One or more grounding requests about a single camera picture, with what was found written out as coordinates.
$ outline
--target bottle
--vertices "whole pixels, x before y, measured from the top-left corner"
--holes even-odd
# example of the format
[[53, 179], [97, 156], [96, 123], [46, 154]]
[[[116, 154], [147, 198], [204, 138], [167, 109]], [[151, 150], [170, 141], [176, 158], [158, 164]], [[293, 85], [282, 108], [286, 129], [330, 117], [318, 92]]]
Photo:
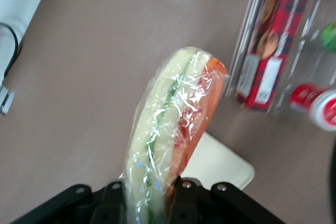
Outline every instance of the bottle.
[[305, 113], [319, 128], [336, 131], [336, 89], [322, 90], [313, 84], [298, 86], [290, 96], [290, 107]]

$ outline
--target table surface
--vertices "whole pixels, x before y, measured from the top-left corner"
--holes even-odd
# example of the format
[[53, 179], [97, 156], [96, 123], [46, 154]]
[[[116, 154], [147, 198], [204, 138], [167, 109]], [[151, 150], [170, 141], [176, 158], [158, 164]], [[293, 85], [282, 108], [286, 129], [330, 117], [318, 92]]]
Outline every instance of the table surface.
[[[248, 0], [42, 0], [5, 79], [0, 223], [78, 183], [118, 178], [137, 103], [172, 52], [230, 66]], [[244, 189], [287, 223], [331, 222], [333, 133], [223, 98], [208, 131], [255, 168]]]

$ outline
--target food package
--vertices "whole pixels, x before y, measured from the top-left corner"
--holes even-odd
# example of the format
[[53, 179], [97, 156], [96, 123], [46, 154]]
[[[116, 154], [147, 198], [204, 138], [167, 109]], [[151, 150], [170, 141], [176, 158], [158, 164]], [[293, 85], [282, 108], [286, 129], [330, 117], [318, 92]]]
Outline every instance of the food package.
[[307, 1], [264, 0], [236, 90], [246, 108], [270, 108]]
[[226, 68], [197, 48], [177, 51], [135, 113], [125, 162], [127, 223], [166, 223], [174, 182], [223, 94]]

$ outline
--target red package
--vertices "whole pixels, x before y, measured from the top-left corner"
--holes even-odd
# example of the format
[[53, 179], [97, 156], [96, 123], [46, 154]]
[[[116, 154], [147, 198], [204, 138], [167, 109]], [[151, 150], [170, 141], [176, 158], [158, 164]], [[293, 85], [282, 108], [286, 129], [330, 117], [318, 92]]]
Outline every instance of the red package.
[[237, 85], [237, 97], [247, 108], [269, 109], [307, 1], [277, 0], [266, 21], [261, 16]]

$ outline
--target black cable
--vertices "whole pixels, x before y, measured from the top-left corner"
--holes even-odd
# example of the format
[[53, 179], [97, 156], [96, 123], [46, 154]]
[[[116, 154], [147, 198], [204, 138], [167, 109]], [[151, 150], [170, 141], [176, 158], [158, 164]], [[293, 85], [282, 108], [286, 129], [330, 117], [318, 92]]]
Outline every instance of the black cable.
[[8, 74], [8, 71], [10, 70], [11, 66], [14, 64], [15, 60], [17, 59], [19, 53], [18, 53], [18, 49], [19, 49], [19, 42], [18, 42], [18, 39], [17, 39], [17, 36], [16, 36], [16, 33], [14, 32], [14, 30], [12, 29], [11, 26], [9, 26], [8, 24], [6, 23], [2, 23], [0, 22], [0, 26], [3, 26], [3, 27], [6, 27], [13, 35], [14, 37], [14, 43], [15, 43], [15, 48], [14, 48], [14, 52], [13, 52], [13, 56], [12, 58], [10, 59], [10, 62], [6, 68], [6, 71], [5, 71], [5, 74], [4, 74], [4, 77], [7, 76]]

